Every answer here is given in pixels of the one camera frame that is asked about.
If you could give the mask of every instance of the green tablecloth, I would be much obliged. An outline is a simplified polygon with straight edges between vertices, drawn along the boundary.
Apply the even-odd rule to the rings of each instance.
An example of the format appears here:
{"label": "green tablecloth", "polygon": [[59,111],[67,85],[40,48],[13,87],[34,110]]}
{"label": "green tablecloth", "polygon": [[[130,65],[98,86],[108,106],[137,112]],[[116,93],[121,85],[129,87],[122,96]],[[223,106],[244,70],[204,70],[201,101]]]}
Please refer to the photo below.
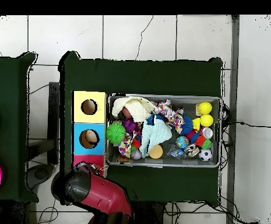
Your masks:
{"label": "green tablecloth", "polygon": [[0,199],[36,201],[25,183],[27,72],[36,55],[0,57]]}
{"label": "green tablecloth", "polygon": [[[60,60],[65,84],[65,167],[71,164],[71,91],[220,97],[219,58],[205,61],[110,61],[79,59],[75,52]],[[126,188],[131,200],[205,200],[217,204],[218,168],[110,166],[108,179]]]}

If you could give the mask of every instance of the yellow tennis ball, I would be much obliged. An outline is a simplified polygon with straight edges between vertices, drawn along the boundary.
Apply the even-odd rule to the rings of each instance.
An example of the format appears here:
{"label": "yellow tennis ball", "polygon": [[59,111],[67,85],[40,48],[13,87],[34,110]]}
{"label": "yellow tennis ball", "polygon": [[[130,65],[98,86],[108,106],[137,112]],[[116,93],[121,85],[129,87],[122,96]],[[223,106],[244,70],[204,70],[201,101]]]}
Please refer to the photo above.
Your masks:
{"label": "yellow tennis ball", "polygon": [[212,111],[212,105],[209,102],[204,101],[198,105],[198,109],[201,114],[209,114]]}
{"label": "yellow tennis ball", "polygon": [[213,122],[214,119],[210,114],[205,114],[200,117],[200,124],[204,127],[209,127]]}

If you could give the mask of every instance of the blue box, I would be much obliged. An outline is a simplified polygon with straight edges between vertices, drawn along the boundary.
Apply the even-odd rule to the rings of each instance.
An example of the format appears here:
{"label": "blue box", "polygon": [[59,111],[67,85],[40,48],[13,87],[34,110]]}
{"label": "blue box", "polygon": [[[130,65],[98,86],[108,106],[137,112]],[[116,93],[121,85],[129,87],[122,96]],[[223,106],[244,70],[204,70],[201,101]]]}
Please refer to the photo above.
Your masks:
{"label": "blue box", "polygon": [[[81,133],[85,130],[93,130],[99,138],[99,142],[93,148],[84,148],[79,142]],[[105,153],[105,124],[74,123],[74,155],[104,155]]]}

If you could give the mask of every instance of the purple toy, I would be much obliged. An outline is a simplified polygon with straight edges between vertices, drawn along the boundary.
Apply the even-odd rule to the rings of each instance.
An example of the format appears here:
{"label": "purple toy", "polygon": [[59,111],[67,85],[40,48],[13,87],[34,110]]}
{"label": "purple toy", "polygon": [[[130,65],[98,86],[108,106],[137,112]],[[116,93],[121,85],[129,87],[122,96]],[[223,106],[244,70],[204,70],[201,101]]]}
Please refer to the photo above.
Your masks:
{"label": "purple toy", "polygon": [[122,125],[125,127],[126,132],[130,135],[132,135],[132,131],[136,131],[138,127],[137,123],[127,118],[125,120],[122,120]]}

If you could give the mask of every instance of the yellow box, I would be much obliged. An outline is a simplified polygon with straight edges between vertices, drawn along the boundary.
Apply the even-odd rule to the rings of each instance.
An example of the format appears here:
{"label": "yellow box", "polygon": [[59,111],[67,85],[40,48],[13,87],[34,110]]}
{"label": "yellow box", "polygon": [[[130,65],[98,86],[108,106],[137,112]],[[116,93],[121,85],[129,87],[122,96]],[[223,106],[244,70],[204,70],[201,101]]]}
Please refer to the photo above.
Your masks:
{"label": "yellow box", "polygon": [[104,92],[74,91],[74,122],[105,123],[105,105]]}

